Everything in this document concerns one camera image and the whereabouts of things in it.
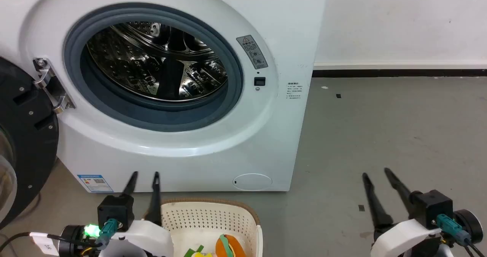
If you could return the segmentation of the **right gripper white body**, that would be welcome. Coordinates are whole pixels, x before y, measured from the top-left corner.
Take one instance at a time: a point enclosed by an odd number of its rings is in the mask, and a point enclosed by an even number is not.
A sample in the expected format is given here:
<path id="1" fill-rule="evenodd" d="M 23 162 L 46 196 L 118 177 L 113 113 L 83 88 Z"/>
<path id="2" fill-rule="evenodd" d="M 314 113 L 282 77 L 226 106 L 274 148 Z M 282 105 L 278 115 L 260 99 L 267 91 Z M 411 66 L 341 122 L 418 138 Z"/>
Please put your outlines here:
<path id="1" fill-rule="evenodd" d="M 440 228 L 427 229 L 416 219 L 402 221 L 379 236 L 371 248 L 371 257 L 397 257 L 440 232 Z"/>

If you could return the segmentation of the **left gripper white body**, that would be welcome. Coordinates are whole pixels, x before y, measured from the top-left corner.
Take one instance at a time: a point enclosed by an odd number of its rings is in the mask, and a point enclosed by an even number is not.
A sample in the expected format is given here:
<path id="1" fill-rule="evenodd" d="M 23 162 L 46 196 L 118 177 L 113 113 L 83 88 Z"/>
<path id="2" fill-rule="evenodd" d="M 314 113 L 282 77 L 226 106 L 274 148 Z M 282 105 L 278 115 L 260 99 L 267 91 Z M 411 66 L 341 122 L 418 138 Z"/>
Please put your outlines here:
<path id="1" fill-rule="evenodd" d="M 100 257 L 174 257 L 172 236 L 161 226 L 135 220 L 127 231 L 117 231 Z"/>

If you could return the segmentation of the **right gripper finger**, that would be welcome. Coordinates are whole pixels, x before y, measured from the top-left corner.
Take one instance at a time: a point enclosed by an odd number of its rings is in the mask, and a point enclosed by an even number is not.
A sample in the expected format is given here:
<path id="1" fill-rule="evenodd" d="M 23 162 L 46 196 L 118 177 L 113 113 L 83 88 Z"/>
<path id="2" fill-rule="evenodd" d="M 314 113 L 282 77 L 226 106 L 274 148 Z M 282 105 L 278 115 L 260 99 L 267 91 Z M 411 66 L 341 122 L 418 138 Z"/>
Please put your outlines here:
<path id="1" fill-rule="evenodd" d="M 407 186 L 400 181 L 400 179 L 394 174 L 394 172 L 390 168 L 384 168 L 384 173 L 388 179 L 388 182 L 391 184 L 391 187 L 398 193 L 402 203 L 404 204 L 407 212 L 414 212 L 414 205 L 409 200 L 409 195 L 411 191 L 407 188 Z"/>
<path id="2" fill-rule="evenodd" d="M 393 219 L 384 210 L 379 198 L 376 196 L 375 187 L 366 172 L 362 174 L 362 181 L 374 226 L 374 233 L 384 234 L 393 227 Z"/>

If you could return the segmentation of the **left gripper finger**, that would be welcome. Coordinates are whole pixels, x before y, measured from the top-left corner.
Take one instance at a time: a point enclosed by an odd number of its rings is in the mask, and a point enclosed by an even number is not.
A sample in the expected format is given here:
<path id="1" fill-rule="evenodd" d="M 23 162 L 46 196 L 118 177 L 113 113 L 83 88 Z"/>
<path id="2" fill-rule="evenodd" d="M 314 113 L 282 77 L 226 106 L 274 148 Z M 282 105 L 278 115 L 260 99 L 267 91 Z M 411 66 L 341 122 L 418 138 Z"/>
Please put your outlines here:
<path id="1" fill-rule="evenodd" d="M 146 212 L 146 220 L 162 226 L 160 175 L 155 172 L 152 182 L 151 201 Z"/>
<path id="2" fill-rule="evenodd" d="M 130 196 L 134 192 L 137 178 L 138 178 L 138 171 L 134 171 L 130 176 L 127 185 L 125 186 L 122 192 L 122 196 Z"/>

